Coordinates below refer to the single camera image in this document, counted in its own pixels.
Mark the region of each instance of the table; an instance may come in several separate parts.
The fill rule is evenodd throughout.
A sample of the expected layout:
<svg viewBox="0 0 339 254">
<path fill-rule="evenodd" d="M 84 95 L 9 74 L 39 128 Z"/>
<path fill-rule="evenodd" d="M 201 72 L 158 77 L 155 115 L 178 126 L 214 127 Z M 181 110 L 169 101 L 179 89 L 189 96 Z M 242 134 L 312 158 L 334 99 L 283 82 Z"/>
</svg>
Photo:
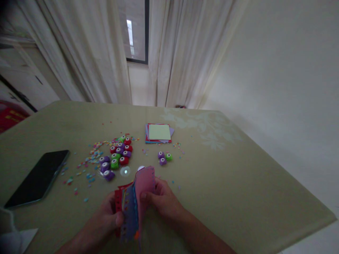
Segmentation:
<svg viewBox="0 0 339 254">
<path fill-rule="evenodd" d="M 173 143 L 145 144 L 147 123 L 170 124 L 175 129 Z M 94 172 L 96 165 L 76 168 L 89 156 L 89 144 L 125 133 L 140 138 L 132 142 L 132 173 L 123 177 L 117 172 L 112 182 L 96 176 L 89 188 L 85 174 L 76 176 L 83 169 Z M 1 205 L 45 152 L 71 151 L 69 169 L 57 176 L 46 198 L 14 209 L 19 230 L 39 228 L 27 254 L 56 251 L 84 225 L 108 192 L 133 181 L 140 165 L 153 165 L 156 176 L 168 180 L 184 207 L 238 253 L 279 252 L 336 220 L 219 111 L 58 101 L 0 135 L 0 144 Z M 109 155 L 108 146 L 101 151 Z M 171 152 L 173 161 L 161 167 L 159 151 Z M 72 185 L 64 185 L 70 176 Z M 188 253 L 152 209 L 143 228 L 144 253 Z M 113 250 L 133 253 L 137 247 L 120 245 L 113 238 L 103 252 Z"/>
</svg>

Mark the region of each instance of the window frame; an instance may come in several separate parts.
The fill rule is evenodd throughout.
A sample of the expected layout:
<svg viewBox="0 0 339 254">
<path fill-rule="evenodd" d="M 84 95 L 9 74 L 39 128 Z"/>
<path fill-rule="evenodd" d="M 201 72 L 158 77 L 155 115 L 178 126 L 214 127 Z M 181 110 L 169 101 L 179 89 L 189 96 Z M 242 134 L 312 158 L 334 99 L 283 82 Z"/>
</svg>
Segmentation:
<svg viewBox="0 0 339 254">
<path fill-rule="evenodd" d="M 128 62 L 148 65 L 149 0 L 145 0 L 145 61 L 126 58 Z"/>
</svg>

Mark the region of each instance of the yellow paper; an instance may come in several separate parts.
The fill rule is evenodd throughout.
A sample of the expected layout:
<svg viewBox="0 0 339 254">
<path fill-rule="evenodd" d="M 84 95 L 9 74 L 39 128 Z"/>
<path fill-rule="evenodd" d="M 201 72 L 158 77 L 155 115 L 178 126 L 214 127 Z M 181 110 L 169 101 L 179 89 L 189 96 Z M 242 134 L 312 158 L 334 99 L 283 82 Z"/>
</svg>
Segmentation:
<svg viewBox="0 0 339 254">
<path fill-rule="evenodd" d="M 149 125 L 149 139 L 165 139 L 170 140 L 170 127 L 168 125 Z"/>
</svg>

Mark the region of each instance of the black smartphone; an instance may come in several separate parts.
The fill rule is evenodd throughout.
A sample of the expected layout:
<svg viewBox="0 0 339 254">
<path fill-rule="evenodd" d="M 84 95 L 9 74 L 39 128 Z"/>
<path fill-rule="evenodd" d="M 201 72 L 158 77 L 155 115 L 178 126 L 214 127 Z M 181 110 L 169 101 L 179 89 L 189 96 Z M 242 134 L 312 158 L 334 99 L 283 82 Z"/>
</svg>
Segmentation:
<svg viewBox="0 0 339 254">
<path fill-rule="evenodd" d="M 5 208 L 42 199 L 69 156 L 69 150 L 45 153 L 5 204 Z"/>
</svg>

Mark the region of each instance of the colored paper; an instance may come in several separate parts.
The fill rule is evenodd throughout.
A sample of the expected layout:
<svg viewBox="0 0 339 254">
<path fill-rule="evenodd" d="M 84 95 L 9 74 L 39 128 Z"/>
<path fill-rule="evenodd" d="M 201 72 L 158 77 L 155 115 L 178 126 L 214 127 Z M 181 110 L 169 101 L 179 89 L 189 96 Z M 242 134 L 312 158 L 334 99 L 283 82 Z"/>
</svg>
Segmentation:
<svg viewBox="0 0 339 254">
<path fill-rule="evenodd" d="M 149 128 L 149 125 L 152 125 L 153 123 L 148 123 L 148 124 L 146 124 L 145 125 L 145 127 L 146 127 L 146 134 L 145 134 L 145 143 L 146 144 L 156 144 L 156 143 L 160 143 L 161 141 L 160 140 L 158 140 L 158 139 L 155 139 L 155 140 L 150 140 L 149 139 L 149 132 L 148 132 L 148 128 Z M 170 139 L 170 140 L 166 140 L 165 141 L 166 143 L 171 143 L 172 142 L 172 140 Z"/>
<path fill-rule="evenodd" d="M 139 232 L 141 233 L 141 222 L 147 209 L 146 202 L 140 202 L 140 195 L 143 192 L 155 192 L 154 167 L 147 167 L 135 174 L 135 196 L 138 203 Z"/>
<path fill-rule="evenodd" d="M 142 219 L 147 209 L 147 204 L 140 201 L 142 192 L 155 192 L 154 167 L 142 168 L 135 174 L 134 181 L 130 184 L 119 186 L 115 191 L 115 209 L 124 213 L 124 223 L 116 230 L 121 242 L 139 239 L 141 235 Z"/>
<path fill-rule="evenodd" d="M 149 139 L 171 139 L 170 127 L 168 125 L 149 125 Z"/>
<path fill-rule="evenodd" d="M 170 134 L 171 134 L 171 138 L 172 138 L 172 135 L 173 135 L 173 132 L 174 132 L 174 129 L 173 128 L 169 128 L 169 132 L 170 132 Z M 159 139 L 159 141 L 161 141 L 162 143 L 168 143 L 168 139 Z"/>
</svg>

